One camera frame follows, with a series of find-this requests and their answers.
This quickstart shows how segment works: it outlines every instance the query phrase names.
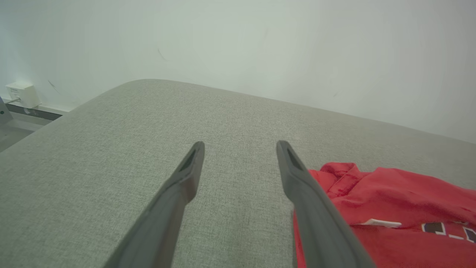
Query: gray table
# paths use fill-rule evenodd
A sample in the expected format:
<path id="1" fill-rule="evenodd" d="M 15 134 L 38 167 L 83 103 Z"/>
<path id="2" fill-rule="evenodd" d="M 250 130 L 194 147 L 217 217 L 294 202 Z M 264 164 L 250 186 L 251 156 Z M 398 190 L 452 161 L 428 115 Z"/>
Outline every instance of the gray table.
<path id="1" fill-rule="evenodd" d="M 0 267 L 101 267 L 195 141 L 206 156 L 174 267 L 291 267 L 275 146 L 476 189 L 476 144 L 182 82 L 123 84 L 0 153 Z"/>

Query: white electrical box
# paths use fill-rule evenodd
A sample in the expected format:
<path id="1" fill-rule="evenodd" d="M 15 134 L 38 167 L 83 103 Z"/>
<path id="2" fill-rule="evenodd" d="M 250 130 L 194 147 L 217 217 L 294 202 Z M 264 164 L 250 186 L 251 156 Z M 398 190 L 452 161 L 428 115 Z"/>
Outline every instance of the white electrical box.
<path id="1" fill-rule="evenodd" d="M 20 98 L 20 103 L 25 108 L 33 108 L 40 105 L 40 99 L 36 95 L 35 87 L 32 84 L 15 82 L 6 85 L 12 100 Z"/>

